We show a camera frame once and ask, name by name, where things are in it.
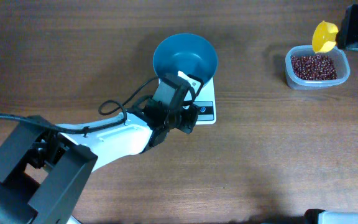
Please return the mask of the yellow measuring scoop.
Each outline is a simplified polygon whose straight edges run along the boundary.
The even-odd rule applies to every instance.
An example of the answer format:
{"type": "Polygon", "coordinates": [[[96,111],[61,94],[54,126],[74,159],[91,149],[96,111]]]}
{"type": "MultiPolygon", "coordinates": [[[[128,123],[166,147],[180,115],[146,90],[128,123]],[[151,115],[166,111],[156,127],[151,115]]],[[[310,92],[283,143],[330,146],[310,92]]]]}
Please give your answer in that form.
{"type": "Polygon", "coordinates": [[[315,53],[328,53],[336,46],[336,35],[339,29],[337,25],[322,21],[320,22],[313,34],[312,49],[315,53]]]}

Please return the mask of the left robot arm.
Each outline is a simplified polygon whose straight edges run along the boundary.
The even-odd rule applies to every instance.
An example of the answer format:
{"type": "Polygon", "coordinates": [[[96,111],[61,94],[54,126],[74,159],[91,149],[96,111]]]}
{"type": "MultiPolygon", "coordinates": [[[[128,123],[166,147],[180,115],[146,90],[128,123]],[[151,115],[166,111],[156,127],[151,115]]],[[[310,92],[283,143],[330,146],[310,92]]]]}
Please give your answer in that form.
{"type": "Polygon", "coordinates": [[[93,171],[148,151],[172,129],[191,133],[202,79],[166,74],[159,81],[153,95],[92,123],[0,114],[17,121],[0,146],[0,223],[74,223],[72,212],[93,171]]]}

